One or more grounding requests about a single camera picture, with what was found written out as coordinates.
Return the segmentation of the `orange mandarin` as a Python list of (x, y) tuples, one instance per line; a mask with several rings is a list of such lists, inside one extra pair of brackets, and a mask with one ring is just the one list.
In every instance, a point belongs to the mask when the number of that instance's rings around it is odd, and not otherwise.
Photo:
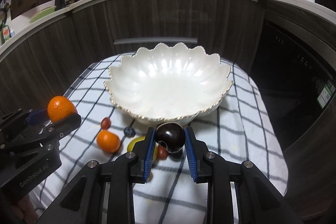
[(52, 98), (47, 106), (47, 114), (52, 123), (60, 121), (74, 113), (77, 113), (75, 105), (64, 96)]
[(117, 152), (121, 145), (120, 138), (108, 130), (101, 130), (99, 132), (96, 143), (100, 149), (107, 153)]

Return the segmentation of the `dark purple plum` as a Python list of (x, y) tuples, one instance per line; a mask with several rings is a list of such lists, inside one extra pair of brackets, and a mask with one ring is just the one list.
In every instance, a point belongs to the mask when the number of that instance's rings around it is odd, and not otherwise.
[(177, 153), (185, 145), (184, 128), (175, 122), (161, 124), (155, 130), (154, 140), (168, 153)]

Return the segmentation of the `red cherry tomato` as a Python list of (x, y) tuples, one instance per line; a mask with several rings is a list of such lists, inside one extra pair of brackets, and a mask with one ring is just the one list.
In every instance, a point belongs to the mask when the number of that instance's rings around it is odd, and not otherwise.
[(164, 149), (161, 145), (157, 147), (157, 159), (159, 160), (166, 160), (168, 157), (168, 152)]
[(105, 117), (100, 123), (102, 130), (108, 130), (111, 126), (111, 121), (108, 117)]

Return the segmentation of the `white scalloped ceramic bowl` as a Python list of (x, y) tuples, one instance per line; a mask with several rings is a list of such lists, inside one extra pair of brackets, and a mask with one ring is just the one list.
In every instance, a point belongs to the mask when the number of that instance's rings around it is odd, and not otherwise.
[(202, 46), (159, 43), (122, 55), (104, 87), (111, 104), (141, 124), (187, 124), (216, 110), (232, 87), (231, 66)]

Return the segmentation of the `built-in black dishwasher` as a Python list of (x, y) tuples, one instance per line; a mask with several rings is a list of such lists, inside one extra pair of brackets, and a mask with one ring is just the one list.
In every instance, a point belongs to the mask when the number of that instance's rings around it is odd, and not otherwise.
[(264, 20), (250, 76), (266, 106), (283, 151), (321, 116), (327, 104), (318, 97), (335, 71), (300, 38)]

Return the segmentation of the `blueberry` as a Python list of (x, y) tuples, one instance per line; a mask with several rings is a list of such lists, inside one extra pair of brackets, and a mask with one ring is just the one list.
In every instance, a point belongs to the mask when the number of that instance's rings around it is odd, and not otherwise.
[(134, 128), (132, 128), (131, 126), (125, 127), (123, 133), (128, 138), (133, 138), (136, 135)]

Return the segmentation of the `green cutting board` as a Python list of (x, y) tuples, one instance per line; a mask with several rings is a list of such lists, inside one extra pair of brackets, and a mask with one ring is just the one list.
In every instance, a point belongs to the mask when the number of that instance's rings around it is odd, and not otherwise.
[(34, 23), (37, 20), (52, 14), (53, 12), (55, 12), (56, 10), (56, 6), (50, 6), (50, 7), (46, 7), (45, 9), (42, 9), (41, 11), (37, 12), (36, 14), (34, 14), (34, 16), (29, 20), (29, 23)]

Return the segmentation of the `white checkered table cloth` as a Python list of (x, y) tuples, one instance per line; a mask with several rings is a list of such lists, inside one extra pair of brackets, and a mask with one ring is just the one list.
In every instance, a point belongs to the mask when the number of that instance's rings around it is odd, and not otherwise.
[[(30, 193), (38, 213), (88, 161), (113, 161), (147, 132), (146, 125), (111, 105), (104, 88), (109, 67), (120, 61), (121, 56), (112, 56), (90, 65), (63, 92), (81, 115), (81, 126), (60, 141), (62, 166)], [(219, 107), (190, 126), (210, 151), (231, 162), (252, 161), (285, 194), (288, 167), (260, 90), (236, 64), (231, 64), (230, 79), (232, 88)], [(149, 181), (134, 185), (137, 223), (205, 222), (207, 185), (193, 182), (181, 141), (172, 137), (169, 144), (158, 143)]]

